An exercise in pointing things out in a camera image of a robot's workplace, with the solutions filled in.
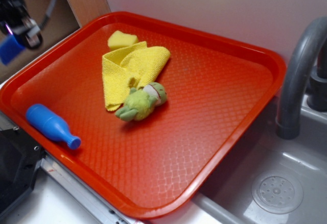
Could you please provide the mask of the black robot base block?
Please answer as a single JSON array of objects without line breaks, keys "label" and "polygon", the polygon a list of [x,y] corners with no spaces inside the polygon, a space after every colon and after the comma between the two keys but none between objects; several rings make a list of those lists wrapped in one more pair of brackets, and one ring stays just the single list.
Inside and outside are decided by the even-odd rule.
[{"label": "black robot base block", "polygon": [[34,190],[44,149],[16,126],[1,131],[1,219]]}]

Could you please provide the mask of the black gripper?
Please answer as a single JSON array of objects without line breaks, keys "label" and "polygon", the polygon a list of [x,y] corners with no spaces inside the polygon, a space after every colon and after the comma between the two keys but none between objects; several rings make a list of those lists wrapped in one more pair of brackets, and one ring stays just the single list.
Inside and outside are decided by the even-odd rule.
[{"label": "black gripper", "polygon": [[[10,30],[22,26],[23,20],[30,17],[24,0],[1,0],[1,32],[5,35],[12,35]],[[28,49],[38,49],[43,44],[43,37],[40,32],[29,37],[27,33],[21,35],[24,46]]]}]

